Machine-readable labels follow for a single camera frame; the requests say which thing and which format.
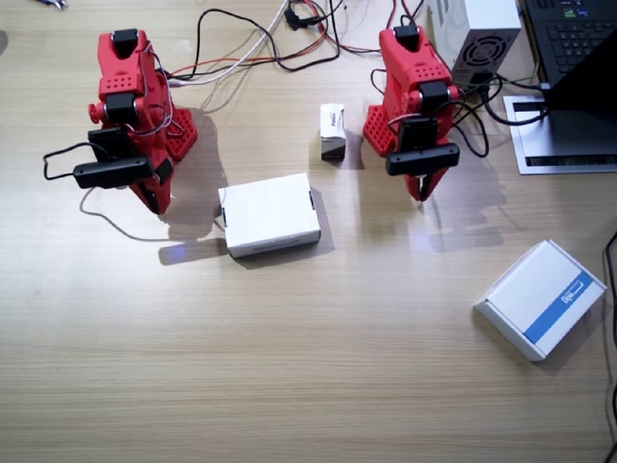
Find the black cable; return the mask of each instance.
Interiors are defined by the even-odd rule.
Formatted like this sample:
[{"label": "black cable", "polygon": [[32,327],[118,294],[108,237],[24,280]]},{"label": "black cable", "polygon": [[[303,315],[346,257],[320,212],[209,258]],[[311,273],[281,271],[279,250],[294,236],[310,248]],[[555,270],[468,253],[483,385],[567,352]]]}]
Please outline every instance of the black cable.
[{"label": "black cable", "polygon": [[412,14],[412,18],[414,20],[416,20],[417,14],[420,13],[420,9],[422,8],[422,5],[424,5],[424,0],[420,0],[420,3],[417,4],[416,9],[414,10],[414,14]]},{"label": "black cable", "polygon": [[287,20],[287,24],[289,25],[289,27],[291,27],[294,31],[297,31],[300,28],[307,28],[309,26],[317,25],[324,20],[328,20],[328,17],[335,17],[336,10],[338,10],[344,2],[345,0],[340,0],[333,9],[331,8],[331,11],[328,14],[326,14],[323,9],[320,8],[320,10],[322,11],[321,16],[300,18],[293,11],[293,5],[300,2],[289,0],[287,3],[287,10],[284,13],[285,19]]},{"label": "black cable", "polygon": [[[501,86],[503,86],[503,80],[501,77],[497,76],[497,79],[499,79],[499,82],[501,83]],[[486,107],[487,112],[489,113],[489,115],[498,123],[502,123],[503,125],[508,125],[511,127],[520,127],[522,125],[528,125],[530,123],[536,123],[538,121],[541,121],[542,119],[544,119],[546,116],[549,115],[550,110],[546,109],[544,111],[541,111],[541,113],[531,119],[527,119],[525,121],[508,121],[507,119],[504,119],[502,117],[500,117],[491,107],[490,104],[490,100],[489,100],[489,90],[488,90],[488,86],[484,86],[480,89],[480,97],[482,98],[482,103],[483,105]]]},{"label": "black cable", "polygon": [[72,172],[70,174],[60,174],[59,176],[50,177],[47,174],[47,169],[49,168],[49,164],[47,163],[47,159],[49,159],[50,157],[53,157],[53,156],[57,156],[59,154],[64,154],[64,153],[69,152],[69,151],[77,150],[78,148],[82,148],[82,147],[91,147],[91,148],[94,148],[95,150],[100,150],[104,154],[109,156],[109,153],[107,152],[107,150],[105,148],[103,148],[100,145],[97,145],[95,143],[89,143],[89,142],[78,143],[77,145],[73,145],[72,147],[65,148],[64,150],[50,152],[49,154],[46,154],[45,156],[42,157],[42,161],[44,162],[44,166],[42,168],[42,173],[45,176],[45,180],[57,180],[58,178],[73,177],[73,173]]},{"label": "black cable", "polygon": [[454,123],[452,126],[454,128],[456,128],[461,135],[463,136],[463,140],[465,140],[465,143],[467,144],[469,150],[476,155],[477,157],[484,159],[485,157],[488,157],[489,153],[491,152],[491,144],[489,143],[489,135],[486,131],[486,125],[484,124],[484,122],[482,121],[482,119],[480,119],[480,117],[477,115],[477,108],[473,108],[471,107],[470,104],[464,102],[464,101],[447,101],[446,103],[442,104],[441,106],[439,106],[435,112],[433,113],[433,115],[431,116],[431,118],[435,118],[437,116],[437,114],[445,107],[447,106],[461,106],[465,109],[467,109],[469,112],[465,115],[468,116],[469,114],[471,114],[473,116],[473,118],[478,122],[478,125],[480,126],[480,131],[482,132],[482,138],[484,140],[484,152],[480,152],[478,151],[476,148],[473,147],[473,145],[471,144],[471,141],[469,140],[469,137],[467,136],[467,134],[465,133],[465,131],[459,126],[459,124],[461,123],[461,120],[464,119],[460,119],[458,122]]},{"label": "black cable", "polygon": [[[488,92],[488,89],[490,89],[490,84],[491,84],[491,82],[493,82],[494,80],[496,80],[496,78],[495,78],[495,77],[493,77],[493,78],[491,78],[491,79],[487,80],[486,82],[484,82],[484,83],[483,83],[483,84],[481,84],[481,85],[478,85],[478,86],[477,86],[474,90],[477,90],[477,89],[480,89],[480,88],[484,88],[484,87],[486,86],[486,88],[487,88],[487,92]],[[500,80],[500,79],[498,79],[498,82],[499,82],[499,85],[497,86],[497,90],[496,90],[496,92],[495,92],[493,95],[491,95],[491,96],[489,97],[489,99],[488,99],[488,101],[487,101],[487,102],[491,102],[491,101],[493,101],[495,98],[497,98],[497,96],[498,96],[498,95],[501,93],[501,91],[503,90],[503,81],[502,81],[502,80]],[[478,109],[482,108],[482,107],[483,107],[483,106],[485,106],[485,105],[486,105],[486,103],[485,103],[485,102],[482,102],[482,103],[478,104],[477,106],[474,106],[474,107],[473,107],[473,111],[477,111]],[[465,119],[469,116],[469,114],[470,114],[470,112],[467,112],[465,116],[462,116],[462,117],[461,117],[461,119],[459,119],[458,121],[454,121],[454,125],[458,125],[459,123],[461,123],[462,121],[464,121],[464,120],[465,120]]]},{"label": "black cable", "polygon": [[374,69],[370,72],[370,83],[373,84],[373,87],[375,87],[375,90],[377,92],[379,92],[382,95],[385,95],[386,93],[382,89],[377,87],[377,84],[375,84],[375,72],[387,72],[387,71],[385,69]]},{"label": "black cable", "polygon": [[[318,10],[322,15],[326,15],[326,12],[324,12],[324,9],[321,7],[321,5],[319,5],[317,2],[315,2],[314,0],[308,0],[308,2],[315,7],[316,10]],[[291,4],[295,5],[296,3],[301,3],[303,5],[306,5],[304,0],[291,0]],[[328,23],[328,18],[326,18],[323,22],[326,23],[326,25],[324,26],[326,28],[326,37],[328,39],[330,39],[331,41],[333,41],[334,39],[330,36],[330,34],[328,34],[328,27],[329,27],[329,23]],[[340,48],[347,51],[348,53],[352,53],[354,55],[366,55],[369,53],[381,53],[382,50],[374,50],[374,49],[365,49],[365,50],[358,50],[356,49],[356,47],[353,46],[347,46],[347,45],[340,45]]]},{"label": "black cable", "polygon": [[[333,4],[333,0],[328,0],[328,3],[330,4],[330,10],[333,11],[335,9],[334,8],[334,4]],[[340,57],[340,41],[338,40],[338,31],[336,30],[336,19],[335,19],[334,15],[332,15],[332,28],[333,28],[333,30],[335,32],[336,54],[334,56],[331,56],[330,58],[322,58],[321,60],[312,61],[310,63],[306,63],[305,65],[301,65],[301,66],[298,66],[296,68],[289,68],[289,67],[287,67],[286,65],[284,65],[281,62],[281,60],[277,56],[278,55],[278,52],[277,52],[277,49],[276,49],[277,45],[275,44],[274,39],[272,38],[272,36],[270,35],[270,33],[268,31],[263,29],[261,26],[258,26],[258,27],[260,29],[262,29],[263,31],[265,31],[265,33],[268,35],[268,39],[270,39],[270,42],[272,43],[272,47],[274,48],[274,56],[275,56],[275,58],[277,58],[277,64],[281,68],[285,69],[288,72],[297,72],[299,70],[303,70],[303,69],[306,69],[306,68],[311,68],[311,67],[316,66],[316,65],[321,65],[321,64],[324,64],[324,63],[329,63],[331,61],[337,60]]]},{"label": "black cable", "polygon": [[[330,2],[330,9],[333,11],[334,5],[333,5],[333,0],[329,0]],[[231,16],[234,17],[236,19],[240,19],[242,21],[246,21],[251,23],[252,25],[254,25],[255,28],[259,29],[270,41],[272,48],[273,48],[273,55],[274,55],[274,61],[275,63],[277,63],[281,68],[289,71],[289,72],[296,72],[298,70],[302,70],[302,69],[306,69],[306,68],[310,68],[312,66],[318,65],[318,64],[322,64],[322,63],[328,63],[330,61],[333,61],[335,59],[337,59],[340,56],[340,47],[339,47],[339,42],[338,42],[338,33],[336,31],[336,26],[335,26],[335,17],[332,16],[333,19],[333,27],[335,29],[335,41],[336,41],[336,54],[334,57],[331,58],[324,58],[321,60],[317,60],[311,63],[307,63],[305,65],[302,65],[300,67],[297,68],[289,68],[285,65],[282,64],[281,61],[281,57],[279,56],[279,52],[278,52],[278,48],[276,43],[274,42],[274,39],[272,37],[272,35],[270,34],[270,32],[268,32],[267,29],[265,29],[263,26],[257,24],[255,21],[253,21],[252,19],[250,19],[249,17],[245,17],[242,16],[240,14],[235,14],[235,13],[231,13],[231,12],[227,12],[225,10],[221,10],[218,8],[211,8],[209,10],[206,10],[205,12],[203,12],[200,16],[200,19],[198,20],[197,23],[197,50],[195,53],[195,64],[193,65],[193,68],[191,70],[191,72],[188,75],[183,75],[183,76],[174,76],[175,79],[178,80],[191,80],[193,77],[195,77],[197,75],[197,67],[200,63],[200,54],[201,54],[201,23],[203,22],[203,19],[210,13],[220,13],[220,14],[225,14],[227,16]]]},{"label": "black cable", "polygon": [[[302,2],[302,3],[304,3],[303,0],[294,0],[294,1],[295,2]],[[315,6],[318,7],[323,12],[323,9],[318,4],[315,3]],[[325,28],[326,28],[326,33],[328,33],[328,28],[329,28],[328,21],[326,21]],[[291,53],[291,54],[286,55],[286,56],[282,56],[282,57],[279,58],[279,60],[280,61],[286,61],[286,60],[292,60],[294,58],[298,58],[298,57],[302,56],[302,54],[305,53],[309,48],[315,46],[319,41],[320,41],[320,39],[317,39],[313,43],[305,46],[302,50],[297,51],[295,53]],[[255,67],[255,66],[267,65],[267,64],[276,63],[276,62],[277,62],[277,60],[275,58],[270,58],[270,59],[267,59],[267,60],[254,61],[254,62],[251,62],[251,63],[243,63],[243,64],[241,64],[239,66],[239,68],[252,68],[252,67]],[[194,77],[202,77],[202,76],[206,76],[206,75],[212,75],[212,74],[216,74],[218,72],[221,72],[223,70],[227,70],[227,69],[231,68],[231,66],[233,66],[233,65],[223,66],[222,68],[216,68],[216,69],[207,70],[207,71],[204,71],[204,72],[195,72],[195,73],[191,73],[191,74],[174,74],[174,75],[168,74],[168,79],[190,80],[192,75]]]},{"label": "black cable", "polygon": [[[606,257],[606,266],[608,267],[608,282],[610,285],[610,292],[613,298],[613,326],[612,326],[612,335],[613,335],[613,344],[615,348],[617,348],[617,284],[615,283],[615,268],[613,267],[613,259],[612,259],[612,248],[617,242],[617,232],[613,234],[612,238],[606,244],[604,248],[604,255]],[[612,409],[613,409],[613,419],[617,423],[617,383],[615,383],[615,387],[613,388],[613,396],[612,396]],[[612,449],[606,456],[604,463],[610,463],[614,458],[615,454],[617,454],[617,442],[613,444]]]},{"label": "black cable", "polygon": [[[465,92],[461,92],[461,96],[463,97],[463,102],[467,103],[467,94]],[[452,117],[452,120],[454,121],[456,118],[458,118],[464,109],[465,109],[465,106],[461,105],[461,107],[459,108],[459,111]]]},{"label": "black cable", "polygon": [[502,76],[501,74],[495,74],[496,78],[498,79],[502,79],[504,80],[506,84],[508,85],[514,85],[515,87],[519,87],[520,89],[526,89],[526,90],[542,90],[542,87],[540,87],[540,85],[538,84],[534,84],[534,85],[528,85],[528,84],[522,84],[520,82],[515,82],[515,81],[509,81],[508,79],[506,79],[504,76]]}]

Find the laptop keyboard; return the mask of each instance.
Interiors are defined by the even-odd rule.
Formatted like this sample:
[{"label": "laptop keyboard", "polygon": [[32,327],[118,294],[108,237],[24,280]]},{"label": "laptop keyboard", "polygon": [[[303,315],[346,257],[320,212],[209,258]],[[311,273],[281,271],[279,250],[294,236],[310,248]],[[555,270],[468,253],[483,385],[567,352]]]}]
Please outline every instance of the laptop keyboard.
[{"label": "laptop keyboard", "polygon": [[547,26],[559,72],[570,72],[616,27],[615,22],[565,22]]}]

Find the wooden table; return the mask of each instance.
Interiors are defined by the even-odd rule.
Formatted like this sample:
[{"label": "wooden table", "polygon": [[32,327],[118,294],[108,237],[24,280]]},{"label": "wooden table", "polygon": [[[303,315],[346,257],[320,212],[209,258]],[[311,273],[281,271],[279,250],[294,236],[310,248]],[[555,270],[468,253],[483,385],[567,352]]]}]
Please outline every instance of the wooden table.
[{"label": "wooden table", "polygon": [[[98,34],[145,29],[174,69],[194,59],[204,9],[267,25],[279,2],[70,3],[0,6],[0,461],[602,461],[609,301],[538,365],[471,307],[546,238],[602,276],[615,176],[521,177],[509,130],[488,122],[489,159],[464,149],[418,206],[362,143],[381,59],[343,53],[293,74],[267,65],[174,90],[200,139],[165,216],[128,190],[85,196],[72,179],[46,182],[41,157],[94,128]],[[347,5],[344,42],[376,46],[391,2]],[[214,59],[251,29],[213,14],[202,32],[202,57]],[[281,25],[275,37],[286,54],[314,33]],[[501,71],[532,69],[521,35]],[[341,166],[319,158],[326,102],[346,105]],[[53,169],[92,158],[76,151]],[[319,245],[232,260],[217,189],[299,172],[316,191]]]}]

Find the small white box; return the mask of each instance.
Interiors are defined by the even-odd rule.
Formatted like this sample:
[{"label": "small white box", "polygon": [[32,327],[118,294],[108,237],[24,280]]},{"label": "small white box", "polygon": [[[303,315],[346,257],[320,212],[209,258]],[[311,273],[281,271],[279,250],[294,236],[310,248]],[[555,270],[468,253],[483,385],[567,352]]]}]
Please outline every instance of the small white box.
[{"label": "small white box", "polygon": [[307,174],[219,189],[233,258],[315,243],[321,237]]},{"label": "small white box", "polygon": [[345,105],[321,105],[321,159],[324,161],[342,161],[345,158]]},{"label": "small white box", "polygon": [[553,241],[531,248],[475,308],[531,362],[544,360],[606,286]]}]

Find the laptop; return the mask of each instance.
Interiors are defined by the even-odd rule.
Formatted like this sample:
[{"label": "laptop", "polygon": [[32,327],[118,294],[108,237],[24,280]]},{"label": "laptop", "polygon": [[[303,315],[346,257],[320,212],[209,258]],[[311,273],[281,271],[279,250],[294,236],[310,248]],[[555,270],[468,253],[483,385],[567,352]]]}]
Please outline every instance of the laptop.
[{"label": "laptop", "polygon": [[617,0],[524,0],[552,109],[616,109]]}]

